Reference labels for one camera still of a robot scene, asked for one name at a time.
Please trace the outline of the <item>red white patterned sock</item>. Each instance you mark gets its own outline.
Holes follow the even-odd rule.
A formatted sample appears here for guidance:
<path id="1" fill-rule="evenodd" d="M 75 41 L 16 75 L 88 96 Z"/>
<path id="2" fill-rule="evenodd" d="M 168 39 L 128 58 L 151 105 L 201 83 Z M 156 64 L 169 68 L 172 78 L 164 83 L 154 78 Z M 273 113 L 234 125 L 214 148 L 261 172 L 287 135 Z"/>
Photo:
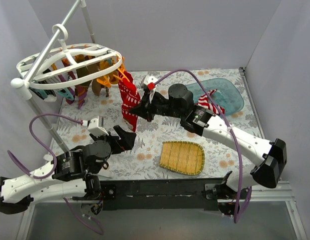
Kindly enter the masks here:
<path id="1" fill-rule="evenodd" d="M 119 75 L 118 87 L 123 101 L 121 109 L 127 127 L 133 132 L 136 131 L 138 116 L 130 113 L 130 110 L 140 103 L 141 97 L 133 83 L 132 75 L 124 71 Z"/>

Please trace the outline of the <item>mustard yellow sock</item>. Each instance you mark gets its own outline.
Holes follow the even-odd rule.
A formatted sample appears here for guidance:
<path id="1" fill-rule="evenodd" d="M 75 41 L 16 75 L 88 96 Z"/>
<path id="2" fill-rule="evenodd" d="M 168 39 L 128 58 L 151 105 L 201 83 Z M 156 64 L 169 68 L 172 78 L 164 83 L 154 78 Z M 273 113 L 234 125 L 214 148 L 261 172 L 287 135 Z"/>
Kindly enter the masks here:
<path id="1" fill-rule="evenodd" d="M 99 62 L 98 69 L 105 70 L 111 67 L 114 63 L 115 62 L 112 58 L 109 58 L 107 60 L 102 60 Z M 117 85 L 119 82 L 118 71 L 115 70 L 111 73 L 108 73 L 104 76 L 97 78 L 97 82 L 107 88 L 110 88 L 112 85 Z"/>

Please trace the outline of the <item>red white striped sock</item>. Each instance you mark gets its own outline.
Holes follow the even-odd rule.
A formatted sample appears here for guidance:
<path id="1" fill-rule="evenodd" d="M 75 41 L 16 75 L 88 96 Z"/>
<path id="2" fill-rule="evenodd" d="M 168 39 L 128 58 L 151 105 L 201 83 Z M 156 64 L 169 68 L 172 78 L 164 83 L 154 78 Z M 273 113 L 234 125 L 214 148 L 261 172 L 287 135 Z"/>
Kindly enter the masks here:
<path id="1" fill-rule="evenodd" d="M 213 114 L 220 115 L 220 112 L 218 110 L 221 110 L 221 112 L 225 114 L 225 109 L 219 106 L 218 104 L 212 104 L 211 100 L 208 98 L 206 94 L 202 95 L 196 104 L 198 106 L 208 109 Z"/>

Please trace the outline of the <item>white round clip hanger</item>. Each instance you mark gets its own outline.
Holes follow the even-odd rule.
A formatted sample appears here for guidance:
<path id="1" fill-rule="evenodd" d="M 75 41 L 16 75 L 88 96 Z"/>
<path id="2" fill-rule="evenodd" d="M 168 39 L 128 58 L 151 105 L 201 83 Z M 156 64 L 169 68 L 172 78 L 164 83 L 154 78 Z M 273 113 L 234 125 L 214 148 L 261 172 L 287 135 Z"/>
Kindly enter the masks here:
<path id="1" fill-rule="evenodd" d="M 41 90 L 68 88 L 109 74 L 119 69 L 123 63 L 123 57 L 118 51 L 96 43 L 66 45 L 68 31 L 62 24 L 54 25 L 52 31 L 55 34 L 59 33 L 62 35 L 57 37 L 57 41 L 61 46 L 58 48 L 48 46 L 45 48 L 46 55 L 36 53 L 21 60 L 17 64 L 17 70 L 21 77 L 11 80 L 11 87 L 16 89 L 31 87 Z M 105 70 L 98 70 L 97 72 L 66 82 L 37 83 L 83 67 L 98 64 L 100 61 L 107 59 L 113 59 L 115 63 Z"/>

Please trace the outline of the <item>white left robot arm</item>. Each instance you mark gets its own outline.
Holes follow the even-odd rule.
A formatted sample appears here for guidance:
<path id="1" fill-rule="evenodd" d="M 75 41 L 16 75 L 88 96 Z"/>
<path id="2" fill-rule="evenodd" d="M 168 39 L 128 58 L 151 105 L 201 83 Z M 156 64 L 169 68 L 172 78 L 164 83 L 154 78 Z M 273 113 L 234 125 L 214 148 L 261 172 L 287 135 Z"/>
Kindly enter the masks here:
<path id="1" fill-rule="evenodd" d="M 22 213 L 32 204 L 58 198 L 96 200 L 102 194 L 98 173 L 109 167 L 111 155 L 133 148 L 136 134 L 114 126 L 111 135 L 100 126 L 90 126 L 93 143 L 79 145 L 44 166 L 17 178 L 0 177 L 0 212 Z"/>

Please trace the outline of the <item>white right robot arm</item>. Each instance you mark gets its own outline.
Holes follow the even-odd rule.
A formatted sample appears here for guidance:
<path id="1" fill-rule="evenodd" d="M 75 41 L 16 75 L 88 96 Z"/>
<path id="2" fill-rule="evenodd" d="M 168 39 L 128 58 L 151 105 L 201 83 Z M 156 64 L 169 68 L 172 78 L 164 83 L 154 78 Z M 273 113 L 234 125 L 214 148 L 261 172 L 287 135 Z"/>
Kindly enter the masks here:
<path id="1" fill-rule="evenodd" d="M 221 117 L 195 104 L 193 93 L 180 83 L 170 86 L 168 98 L 156 91 L 146 91 L 129 112 L 149 122 L 155 115 L 178 118 L 188 132 L 222 143 L 234 151 L 240 150 L 240 155 L 252 164 L 226 174 L 219 189 L 227 199 L 254 185 L 276 188 L 287 163 L 283 140 L 269 141 L 227 126 Z"/>

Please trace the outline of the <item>purple striped sock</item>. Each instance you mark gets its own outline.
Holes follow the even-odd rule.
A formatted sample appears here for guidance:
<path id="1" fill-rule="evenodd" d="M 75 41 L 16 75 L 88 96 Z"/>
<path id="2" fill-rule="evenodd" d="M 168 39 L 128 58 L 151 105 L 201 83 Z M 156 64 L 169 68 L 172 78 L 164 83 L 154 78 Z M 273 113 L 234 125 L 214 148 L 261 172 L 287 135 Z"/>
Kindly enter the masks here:
<path id="1" fill-rule="evenodd" d="M 84 105 L 87 91 L 88 87 L 85 85 L 75 86 L 75 95 L 78 97 L 78 109 L 80 109 Z"/>

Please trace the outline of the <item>woven bamboo tray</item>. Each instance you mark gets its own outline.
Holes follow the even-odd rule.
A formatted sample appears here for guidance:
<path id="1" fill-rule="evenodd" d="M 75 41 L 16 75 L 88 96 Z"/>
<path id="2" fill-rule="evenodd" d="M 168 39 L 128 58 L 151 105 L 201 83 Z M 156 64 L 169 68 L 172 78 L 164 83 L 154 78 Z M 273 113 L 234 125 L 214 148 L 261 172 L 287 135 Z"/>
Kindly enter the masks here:
<path id="1" fill-rule="evenodd" d="M 164 141 L 159 166 L 187 176 L 200 174 L 205 165 L 204 148 L 190 141 Z"/>

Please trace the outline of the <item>blue transparent plastic basin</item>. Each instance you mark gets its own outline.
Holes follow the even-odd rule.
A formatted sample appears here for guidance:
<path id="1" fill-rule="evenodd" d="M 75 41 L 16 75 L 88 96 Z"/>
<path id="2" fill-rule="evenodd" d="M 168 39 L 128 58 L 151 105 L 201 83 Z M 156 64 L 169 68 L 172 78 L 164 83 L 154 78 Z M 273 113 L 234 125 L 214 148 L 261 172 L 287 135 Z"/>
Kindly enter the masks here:
<path id="1" fill-rule="evenodd" d="M 204 80 L 201 83 L 213 101 L 225 109 L 225 116 L 237 113 L 244 107 L 244 100 L 240 92 L 229 80 L 213 78 Z M 188 84 L 186 87 L 193 93 L 195 103 L 204 95 L 204 91 L 197 82 Z"/>

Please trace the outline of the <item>black white striped sock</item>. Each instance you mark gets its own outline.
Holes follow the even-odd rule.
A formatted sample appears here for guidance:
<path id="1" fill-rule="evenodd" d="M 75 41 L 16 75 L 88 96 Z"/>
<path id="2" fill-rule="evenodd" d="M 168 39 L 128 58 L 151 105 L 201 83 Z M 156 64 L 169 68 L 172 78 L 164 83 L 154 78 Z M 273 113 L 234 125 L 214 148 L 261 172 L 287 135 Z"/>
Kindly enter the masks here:
<path id="1" fill-rule="evenodd" d="M 54 76 L 51 78 L 47 78 L 43 81 L 38 81 L 38 84 L 54 84 L 58 83 L 58 79 Z M 45 102 L 53 103 L 57 100 L 57 95 L 55 93 L 55 90 L 52 89 L 37 89 L 37 88 L 29 88 L 33 93 L 35 93 L 40 99 L 42 99 Z"/>

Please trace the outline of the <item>white drying rack stand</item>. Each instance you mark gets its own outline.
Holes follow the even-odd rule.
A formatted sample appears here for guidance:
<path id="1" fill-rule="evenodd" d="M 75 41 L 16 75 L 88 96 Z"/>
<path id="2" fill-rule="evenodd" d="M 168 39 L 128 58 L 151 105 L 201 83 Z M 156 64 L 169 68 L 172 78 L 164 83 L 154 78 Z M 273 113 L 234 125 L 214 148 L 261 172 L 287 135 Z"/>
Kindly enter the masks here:
<path id="1" fill-rule="evenodd" d="M 92 41 L 91 43 L 68 45 L 66 41 L 69 34 L 66 25 L 77 9 L 81 9 L 83 12 Z M 68 146 L 33 100 L 31 89 L 43 91 L 63 90 L 94 79 L 101 79 L 120 69 L 124 58 L 118 51 L 95 42 L 92 23 L 84 0 L 75 1 L 63 21 L 53 25 L 52 32 L 50 40 L 40 53 L 27 57 L 18 63 L 17 70 L 20 77 L 11 80 L 11 87 L 16 89 L 17 93 L 27 101 L 36 116 L 41 118 L 41 122 L 59 145 L 59 148 L 66 153 L 69 151 Z M 48 79 L 58 78 L 62 74 L 108 60 L 112 62 L 109 67 L 98 69 L 86 76 L 69 81 L 47 82 Z"/>

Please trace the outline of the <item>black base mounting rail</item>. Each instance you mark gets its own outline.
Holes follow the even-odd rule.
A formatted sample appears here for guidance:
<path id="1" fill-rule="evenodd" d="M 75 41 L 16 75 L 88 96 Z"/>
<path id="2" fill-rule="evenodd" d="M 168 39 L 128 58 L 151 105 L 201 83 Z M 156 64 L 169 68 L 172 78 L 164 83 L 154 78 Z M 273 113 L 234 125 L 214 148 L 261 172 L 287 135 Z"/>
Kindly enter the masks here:
<path id="1" fill-rule="evenodd" d="M 88 191 L 77 201 L 103 201 L 105 211 L 139 209 L 204 209 L 217 211 L 218 200 L 233 200 L 236 192 L 222 178 L 103 180 L 100 193 Z"/>

